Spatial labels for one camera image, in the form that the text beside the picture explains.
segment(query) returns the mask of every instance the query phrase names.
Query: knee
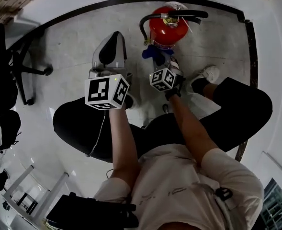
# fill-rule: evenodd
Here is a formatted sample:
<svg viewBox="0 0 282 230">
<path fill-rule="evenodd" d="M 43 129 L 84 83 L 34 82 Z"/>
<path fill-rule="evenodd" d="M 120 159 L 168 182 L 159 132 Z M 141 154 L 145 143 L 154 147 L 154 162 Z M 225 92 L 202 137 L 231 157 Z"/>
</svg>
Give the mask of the knee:
<svg viewBox="0 0 282 230">
<path fill-rule="evenodd" d="M 67 104 L 65 103 L 61 105 L 58 109 L 56 109 L 54 116 L 53 116 L 53 126 L 54 131 L 57 133 L 57 131 L 63 126 L 65 126 L 65 123 L 69 117 L 69 112 L 67 110 Z"/>
<path fill-rule="evenodd" d="M 256 118 L 261 119 L 266 124 L 271 118 L 273 105 L 270 97 L 262 90 L 257 90 L 257 95 L 253 103 L 250 103 Z"/>
</svg>

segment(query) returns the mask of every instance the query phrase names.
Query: person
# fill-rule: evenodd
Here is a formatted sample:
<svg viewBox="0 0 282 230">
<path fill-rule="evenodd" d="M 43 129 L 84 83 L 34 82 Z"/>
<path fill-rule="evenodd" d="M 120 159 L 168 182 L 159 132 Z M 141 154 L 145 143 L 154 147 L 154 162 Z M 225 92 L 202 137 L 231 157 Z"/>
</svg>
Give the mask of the person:
<svg viewBox="0 0 282 230">
<path fill-rule="evenodd" d="M 65 142 L 113 163 L 113 173 L 95 199 L 122 203 L 131 195 L 138 230 L 228 229 L 225 212 L 205 189 L 226 188 L 246 226 L 242 229 L 252 228 L 262 209 L 262 184 L 225 152 L 267 123 L 272 104 L 263 91 L 234 79 L 214 84 L 218 74 L 216 66 L 208 66 L 187 83 L 188 93 L 221 106 L 201 120 L 176 90 L 166 94 L 173 113 L 157 117 L 145 129 L 128 123 L 130 97 L 122 109 L 105 113 L 86 106 L 83 98 L 57 109 L 54 130 Z"/>
</svg>

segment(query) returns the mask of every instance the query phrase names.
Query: black and white marker cube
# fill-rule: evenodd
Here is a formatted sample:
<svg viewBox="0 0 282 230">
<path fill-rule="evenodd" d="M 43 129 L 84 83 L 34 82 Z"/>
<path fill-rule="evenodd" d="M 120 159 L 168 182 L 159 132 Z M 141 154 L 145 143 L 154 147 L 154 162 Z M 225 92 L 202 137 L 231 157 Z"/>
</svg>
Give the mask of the black and white marker cube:
<svg viewBox="0 0 282 230">
<path fill-rule="evenodd" d="M 168 68 L 164 68 L 149 75 L 150 85 L 158 91 L 170 90 L 175 83 L 176 74 L 172 73 Z"/>
<path fill-rule="evenodd" d="M 99 110 L 123 106 L 129 84 L 121 74 L 85 80 L 85 104 Z"/>
</svg>

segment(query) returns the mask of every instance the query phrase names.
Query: shoe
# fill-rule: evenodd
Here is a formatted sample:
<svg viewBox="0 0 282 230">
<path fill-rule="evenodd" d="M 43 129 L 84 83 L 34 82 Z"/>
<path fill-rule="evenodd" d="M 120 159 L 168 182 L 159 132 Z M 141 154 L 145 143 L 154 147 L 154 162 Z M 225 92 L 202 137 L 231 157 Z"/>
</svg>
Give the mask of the shoe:
<svg viewBox="0 0 282 230">
<path fill-rule="evenodd" d="M 196 72 L 196 74 L 194 74 L 194 77 L 192 77 L 191 80 L 186 81 L 186 85 L 185 85 L 186 93 L 187 94 L 194 94 L 195 93 L 193 88 L 192 88 L 192 83 L 195 80 L 205 78 L 205 79 L 207 79 L 207 81 L 209 83 L 215 83 L 216 80 L 219 77 L 219 74 L 220 74 L 220 71 L 216 67 L 216 65 L 206 66 L 204 69 Z"/>
<path fill-rule="evenodd" d="M 139 106 L 136 98 L 129 92 L 125 97 L 125 103 L 126 103 L 126 109 L 133 109 Z"/>
</svg>

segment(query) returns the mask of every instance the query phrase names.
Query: white t-shirt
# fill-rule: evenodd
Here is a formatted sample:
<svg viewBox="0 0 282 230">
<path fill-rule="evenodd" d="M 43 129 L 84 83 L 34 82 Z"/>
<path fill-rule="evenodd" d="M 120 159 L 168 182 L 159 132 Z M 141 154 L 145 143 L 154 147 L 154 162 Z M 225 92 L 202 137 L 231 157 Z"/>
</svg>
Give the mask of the white t-shirt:
<svg viewBox="0 0 282 230">
<path fill-rule="evenodd" d="M 201 168 L 183 145 L 157 147 L 140 158 L 141 172 L 132 190 L 133 212 L 138 230 L 157 230 L 170 222 L 182 222 L 201 230 L 226 229 L 223 214 L 213 199 L 195 183 L 214 190 L 219 187 L 232 191 L 232 199 L 247 222 L 255 223 L 263 204 L 264 190 L 259 179 L 244 165 L 220 149 L 205 154 Z M 128 184 L 111 178 L 102 183 L 95 199 L 123 202 L 131 192 Z"/>
</svg>

